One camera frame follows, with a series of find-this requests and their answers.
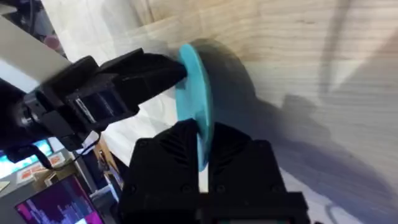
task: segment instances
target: monitor screen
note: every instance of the monitor screen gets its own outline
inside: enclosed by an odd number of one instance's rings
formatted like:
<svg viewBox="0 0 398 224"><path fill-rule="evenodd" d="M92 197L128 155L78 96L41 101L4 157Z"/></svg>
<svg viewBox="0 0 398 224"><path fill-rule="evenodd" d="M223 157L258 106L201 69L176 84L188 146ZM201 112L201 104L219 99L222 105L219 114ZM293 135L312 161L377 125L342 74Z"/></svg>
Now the monitor screen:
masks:
<svg viewBox="0 0 398 224"><path fill-rule="evenodd" d="M103 224L74 175L51 185L15 208L28 224Z"/></svg>

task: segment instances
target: screw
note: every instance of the screw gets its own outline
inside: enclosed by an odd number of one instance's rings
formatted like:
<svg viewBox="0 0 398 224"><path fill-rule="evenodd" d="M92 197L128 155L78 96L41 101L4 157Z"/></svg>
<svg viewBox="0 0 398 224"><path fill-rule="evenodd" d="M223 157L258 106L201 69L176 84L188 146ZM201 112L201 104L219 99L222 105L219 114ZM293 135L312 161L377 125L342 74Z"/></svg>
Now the screw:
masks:
<svg viewBox="0 0 398 224"><path fill-rule="evenodd" d="M218 193L224 193L225 192L225 186L224 185L218 185L216 188L216 191Z"/></svg>
<svg viewBox="0 0 398 224"><path fill-rule="evenodd" d="M131 193L134 193L137 190L137 188L135 185L131 185L130 190L131 190Z"/></svg>
<svg viewBox="0 0 398 224"><path fill-rule="evenodd" d="M192 191L192 188L189 185L184 185L182 186L181 191L183 193L190 193Z"/></svg>

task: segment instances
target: white surface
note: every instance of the white surface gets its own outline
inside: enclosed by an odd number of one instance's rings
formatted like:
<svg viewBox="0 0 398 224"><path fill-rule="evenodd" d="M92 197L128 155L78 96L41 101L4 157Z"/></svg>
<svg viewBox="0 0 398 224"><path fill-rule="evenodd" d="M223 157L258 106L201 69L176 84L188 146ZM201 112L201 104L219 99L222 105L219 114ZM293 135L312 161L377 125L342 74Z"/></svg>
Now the white surface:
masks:
<svg viewBox="0 0 398 224"><path fill-rule="evenodd" d="M9 181L0 181L0 191L5 189L10 184Z"/></svg>
<svg viewBox="0 0 398 224"><path fill-rule="evenodd" d="M0 78L30 92L70 62L0 16Z"/></svg>

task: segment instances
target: desk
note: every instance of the desk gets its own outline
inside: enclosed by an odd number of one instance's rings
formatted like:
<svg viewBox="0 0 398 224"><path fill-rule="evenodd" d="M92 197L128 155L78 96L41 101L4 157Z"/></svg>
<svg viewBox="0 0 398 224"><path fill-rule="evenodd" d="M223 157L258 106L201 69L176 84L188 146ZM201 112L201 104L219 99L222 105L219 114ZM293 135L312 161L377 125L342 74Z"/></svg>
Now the desk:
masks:
<svg viewBox="0 0 398 224"><path fill-rule="evenodd" d="M398 220L398 2L42 0L71 61L193 42L216 120L273 143L290 190L325 223ZM129 162L175 122L171 91L104 133Z"/></svg>

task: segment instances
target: wooden surface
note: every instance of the wooden surface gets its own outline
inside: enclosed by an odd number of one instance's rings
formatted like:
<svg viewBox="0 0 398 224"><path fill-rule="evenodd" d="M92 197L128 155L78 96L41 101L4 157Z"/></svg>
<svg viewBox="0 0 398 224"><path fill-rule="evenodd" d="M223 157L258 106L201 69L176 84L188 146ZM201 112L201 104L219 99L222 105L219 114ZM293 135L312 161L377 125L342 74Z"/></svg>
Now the wooden surface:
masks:
<svg viewBox="0 0 398 224"><path fill-rule="evenodd" d="M143 47L197 46L216 119L268 139L314 220L398 220L398 1L43 0L70 60ZM111 125L129 162L135 140L175 122L172 92Z"/></svg>

